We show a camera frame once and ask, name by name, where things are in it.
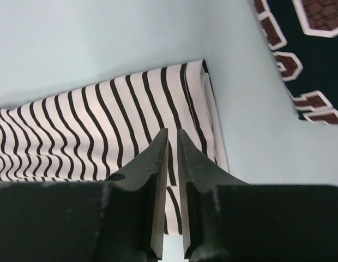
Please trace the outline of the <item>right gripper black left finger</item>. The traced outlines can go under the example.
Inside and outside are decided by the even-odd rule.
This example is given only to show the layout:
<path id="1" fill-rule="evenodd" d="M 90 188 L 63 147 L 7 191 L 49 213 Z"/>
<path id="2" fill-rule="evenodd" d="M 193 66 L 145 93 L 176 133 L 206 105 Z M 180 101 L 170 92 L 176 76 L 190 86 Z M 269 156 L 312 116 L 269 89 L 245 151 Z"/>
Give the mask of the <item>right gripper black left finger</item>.
<path id="1" fill-rule="evenodd" d="M 1 182 L 0 261 L 162 258 L 168 131 L 101 182 Z"/>

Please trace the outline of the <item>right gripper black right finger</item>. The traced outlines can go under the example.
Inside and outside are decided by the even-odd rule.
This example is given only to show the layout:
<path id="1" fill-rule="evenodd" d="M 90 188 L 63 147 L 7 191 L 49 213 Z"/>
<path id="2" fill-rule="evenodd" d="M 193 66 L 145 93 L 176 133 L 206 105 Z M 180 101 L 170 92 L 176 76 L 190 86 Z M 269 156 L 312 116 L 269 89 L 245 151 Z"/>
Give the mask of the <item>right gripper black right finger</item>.
<path id="1" fill-rule="evenodd" d="M 177 132 L 189 261 L 338 261 L 338 187 L 248 184 Z"/>

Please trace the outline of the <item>thin striped white tank top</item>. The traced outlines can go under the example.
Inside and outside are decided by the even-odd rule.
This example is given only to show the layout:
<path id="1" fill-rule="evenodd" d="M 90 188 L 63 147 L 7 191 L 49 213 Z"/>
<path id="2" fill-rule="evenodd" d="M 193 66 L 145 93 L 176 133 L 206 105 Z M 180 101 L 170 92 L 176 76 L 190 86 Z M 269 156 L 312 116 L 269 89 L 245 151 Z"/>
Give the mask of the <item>thin striped white tank top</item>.
<path id="1" fill-rule="evenodd" d="M 164 128 L 164 231 L 181 234 L 177 130 L 185 130 L 203 154 L 228 169 L 203 59 L 0 109 L 0 182 L 100 181 L 144 151 Z"/>

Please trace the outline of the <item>navy tank top red trim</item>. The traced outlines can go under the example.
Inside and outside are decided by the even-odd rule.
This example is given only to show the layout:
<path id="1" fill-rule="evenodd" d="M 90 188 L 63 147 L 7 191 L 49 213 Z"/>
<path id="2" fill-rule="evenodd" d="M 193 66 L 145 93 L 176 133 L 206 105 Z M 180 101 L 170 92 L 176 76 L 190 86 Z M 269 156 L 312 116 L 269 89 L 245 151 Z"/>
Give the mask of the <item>navy tank top red trim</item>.
<path id="1" fill-rule="evenodd" d="M 300 120 L 338 124 L 338 1 L 252 1 Z"/>

